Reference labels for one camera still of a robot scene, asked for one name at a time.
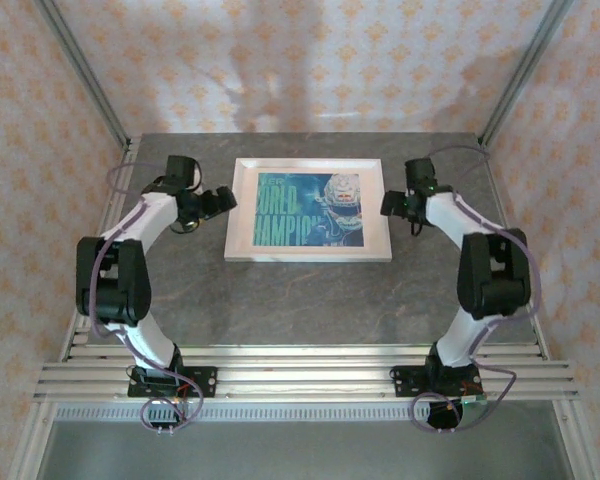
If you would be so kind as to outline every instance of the poster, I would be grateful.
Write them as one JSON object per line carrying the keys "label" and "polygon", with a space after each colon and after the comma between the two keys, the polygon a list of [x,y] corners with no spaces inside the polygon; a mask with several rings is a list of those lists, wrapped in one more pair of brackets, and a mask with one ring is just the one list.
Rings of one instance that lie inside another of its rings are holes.
{"label": "poster", "polygon": [[253,246],[364,247],[358,174],[259,173]]}

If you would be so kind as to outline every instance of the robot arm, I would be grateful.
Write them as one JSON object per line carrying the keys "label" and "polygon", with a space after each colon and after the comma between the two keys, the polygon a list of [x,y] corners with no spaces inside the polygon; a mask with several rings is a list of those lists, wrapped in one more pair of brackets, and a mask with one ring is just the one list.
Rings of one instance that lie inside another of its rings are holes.
{"label": "robot arm", "polygon": [[[192,231],[202,220],[236,206],[235,198],[227,187],[220,187],[216,194],[210,190],[201,193],[192,190],[196,174],[199,175],[199,170],[196,170],[195,160],[170,156],[166,175],[144,189],[140,202],[118,225],[101,237],[85,237],[78,243],[78,311],[89,315],[90,277],[94,268],[98,268],[100,274],[95,293],[98,321],[123,343],[126,339],[131,344],[130,350],[136,363],[135,377],[143,385],[152,386],[152,392],[171,393],[178,387],[178,381],[165,377],[145,359],[176,373],[182,372],[184,367],[178,347],[162,333],[149,311],[151,287],[145,254],[160,233],[175,222],[184,231]],[[132,224],[119,233],[129,222]],[[102,263],[95,266],[99,251],[116,234]],[[117,278],[103,275],[112,273],[114,266],[117,267]]]}
{"label": "robot arm", "polygon": [[423,226],[438,227],[460,248],[460,308],[447,333],[433,344],[423,367],[392,370],[396,393],[461,397],[467,395],[466,386],[481,392],[473,355],[498,321],[513,315],[531,296],[528,259],[511,241],[515,237],[526,244],[526,237],[519,229],[488,222],[450,186],[438,185],[431,159],[409,160],[405,167],[407,192],[387,192],[380,213],[409,220],[414,236]]}

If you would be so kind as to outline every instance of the enclosure wall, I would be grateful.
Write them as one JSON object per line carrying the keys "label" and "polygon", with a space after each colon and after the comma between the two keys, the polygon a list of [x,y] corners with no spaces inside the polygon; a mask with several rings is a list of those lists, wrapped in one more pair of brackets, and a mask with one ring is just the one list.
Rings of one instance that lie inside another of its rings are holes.
{"label": "enclosure wall", "polygon": [[540,262],[551,352],[577,361],[600,449],[600,1],[574,4],[492,151]]}
{"label": "enclosure wall", "polygon": [[130,135],[471,131],[548,0],[59,0]]}
{"label": "enclosure wall", "polygon": [[29,0],[0,0],[0,479],[74,302],[75,245],[95,233],[120,158]]}

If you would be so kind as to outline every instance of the floor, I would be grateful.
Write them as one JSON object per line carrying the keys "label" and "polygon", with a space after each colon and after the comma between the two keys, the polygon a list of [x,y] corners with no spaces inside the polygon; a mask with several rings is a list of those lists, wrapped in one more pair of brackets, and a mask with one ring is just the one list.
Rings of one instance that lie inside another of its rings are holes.
{"label": "floor", "polygon": [[[473,134],[155,134],[140,143],[138,162],[166,165],[169,155],[200,161],[207,188],[231,186],[238,157],[337,157],[382,160],[386,190],[404,190],[404,161],[450,144],[475,145]],[[438,179],[477,211],[500,220],[488,170],[458,150],[434,157]],[[156,177],[135,168],[130,188]],[[124,212],[133,206],[127,200]],[[440,231],[411,237],[389,219],[390,263],[293,264],[224,261],[227,215],[191,235],[165,231],[147,254],[151,310],[179,345],[427,344],[439,339],[457,309],[458,250]],[[491,342],[535,341],[528,322],[504,325]]]}

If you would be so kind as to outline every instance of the person in helmet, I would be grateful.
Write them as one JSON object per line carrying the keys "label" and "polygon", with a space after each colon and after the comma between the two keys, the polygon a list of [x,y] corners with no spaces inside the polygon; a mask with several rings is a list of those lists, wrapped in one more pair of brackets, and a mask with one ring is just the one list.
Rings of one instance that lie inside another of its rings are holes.
{"label": "person in helmet", "polygon": [[317,196],[324,220],[314,225],[306,237],[307,246],[362,247],[360,178],[356,174],[334,174]]}

